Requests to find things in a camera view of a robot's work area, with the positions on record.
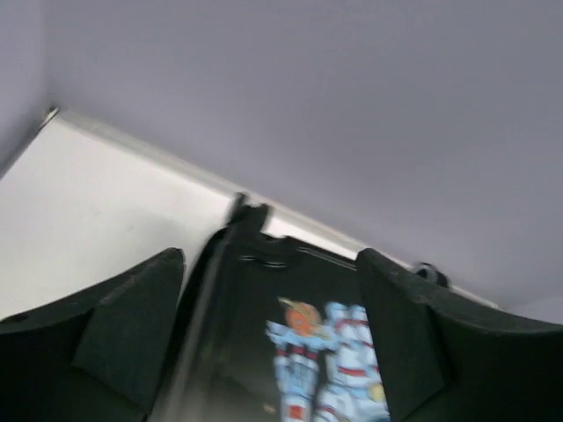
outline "wall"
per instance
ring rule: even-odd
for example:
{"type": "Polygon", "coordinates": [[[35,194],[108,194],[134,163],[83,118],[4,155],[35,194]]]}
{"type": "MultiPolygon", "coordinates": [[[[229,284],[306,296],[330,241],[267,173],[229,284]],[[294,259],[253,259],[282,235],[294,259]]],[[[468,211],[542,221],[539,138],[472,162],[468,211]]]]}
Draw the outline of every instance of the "wall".
{"type": "Polygon", "coordinates": [[[43,18],[41,0],[0,2],[0,169],[47,108],[43,18]]]}
{"type": "Polygon", "coordinates": [[[521,317],[563,324],[563,297],[551,297],[525,303],[511,308],[509,311],[521,317]]]}
{"type": "Polygon", "coordinates": [[[46,0],[53,98],[505,307],[563,295],[563,3],[46,0]]]}

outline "white surface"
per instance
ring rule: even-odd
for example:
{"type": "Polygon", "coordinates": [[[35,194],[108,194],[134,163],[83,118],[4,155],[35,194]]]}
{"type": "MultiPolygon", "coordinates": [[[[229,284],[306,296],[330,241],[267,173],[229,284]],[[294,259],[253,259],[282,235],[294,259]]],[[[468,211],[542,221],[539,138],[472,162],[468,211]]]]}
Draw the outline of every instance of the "white surface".
{"type": "MultiPolygon", "coordinates": [[[[0,181],[0,318],[100,282],[167,247],[191,265],[230,194],[55,118],[0,181]]],[[[291,235],[354,252],[274,217],[291,235]]]]}

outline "metal edge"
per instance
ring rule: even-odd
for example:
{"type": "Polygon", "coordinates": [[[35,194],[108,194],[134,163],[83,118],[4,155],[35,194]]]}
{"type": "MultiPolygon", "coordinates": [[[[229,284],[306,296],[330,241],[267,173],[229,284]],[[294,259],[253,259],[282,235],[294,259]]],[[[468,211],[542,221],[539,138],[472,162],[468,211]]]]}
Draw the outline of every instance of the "metal edge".
{"type": "MultiPolygon", "coordinates": [[[[324,224],[317,222],[305,215],[301,215],[280,203],[269,200],[268,198],[249,191],[248,189],[238,186],[227,179],[221,178],[216,174],[205,171],[202,168],[190,164],[189,162],[174,156],[158,147],[155,147],[145,141],[139,140],[134,136],[127,135],[120,130],[110,127],[98,120],[86,117],[80,113],[74,112],[72,110],[63,110],[59,112],[56,109],[56,113],[51,115],[48,120],[44,122],[41,128],[45,127],[52,119],[57,118],[62,122],[71,125],[79,130],[91,133],[101,138],[103,141],[111,143],[113,146],[118,146],[120,148],[126,149],[129,152],[144,156],[145,158],[161,165],[169,170],[175,171],[181,175],[187,176],[196,180],[197,182],[203,184],[204,186],[210,187],[219,193],[224,193],[225,195],[232,196],[237,192],[248,193],[253,202],[266,202],[270,204],[275,210],[275,215],[286,222],[296,225],[297,227],[307,229],[311,234],[315,236],[323,237],[324,239],[337,244],[350,251],[361,251],[367,247],[367,244],[359,242],[350,236],[346,236],[340,233],[338,230],[332,229],[324,224]]],[[[395,263],[403,266],[404,268],[411,270],[413,266],[407,262],[390,256],[382,251],[380,251],[388,259],[391,259],[395,263]]],[[[480,303],[489,308],[501,309],[501,307],[489,301],[483,297],[475,295],[464,288],[451,285],[451,291],[461,295],[473,302],[480,303]]]]}
{"type": "Polygon", "coordinates": [[[44,113],[37,126],[27,130],[27,135],[21,140],[22,142],[9,154],[2,162],[0,162],[0,180],[10,171],[11,167],[19,160],[29,145],[41,132],[41,130],[59,113],[56,105],[51,105],[44,113]]]}

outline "black foam padding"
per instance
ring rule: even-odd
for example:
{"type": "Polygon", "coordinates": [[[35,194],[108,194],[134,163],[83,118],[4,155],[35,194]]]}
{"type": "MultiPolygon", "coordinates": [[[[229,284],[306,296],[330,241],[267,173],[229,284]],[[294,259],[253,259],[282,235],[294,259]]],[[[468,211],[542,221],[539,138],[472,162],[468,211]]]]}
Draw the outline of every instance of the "black foam padding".
{"type": "Polygon", "coordinates": [[[563,420],[562,326],[471,302],[372,250],[356,265],[393,422],[563,420]]]}
{"type": "Polygon", "coordinates": [[[145,420],[183,273],[183,253],[167,250],[108,281],[3,320],[1,418],[145,420]]]}

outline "cartoon robot print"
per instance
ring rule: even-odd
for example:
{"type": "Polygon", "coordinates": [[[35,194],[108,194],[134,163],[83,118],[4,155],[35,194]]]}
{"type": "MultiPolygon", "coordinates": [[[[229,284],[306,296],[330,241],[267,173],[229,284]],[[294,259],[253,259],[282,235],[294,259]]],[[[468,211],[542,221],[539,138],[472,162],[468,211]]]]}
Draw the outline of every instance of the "cartoon robot print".
{"type": "Polygon", "coordinates": [[[281,421],[389,421],[365,308],[328,303],[322,323],[317,309],[307,303],[280,303],[287,325],[268,321],[267,335],[277,349],[281,421]],[[321,352],[328,382],[315,396],[321,352]]]}

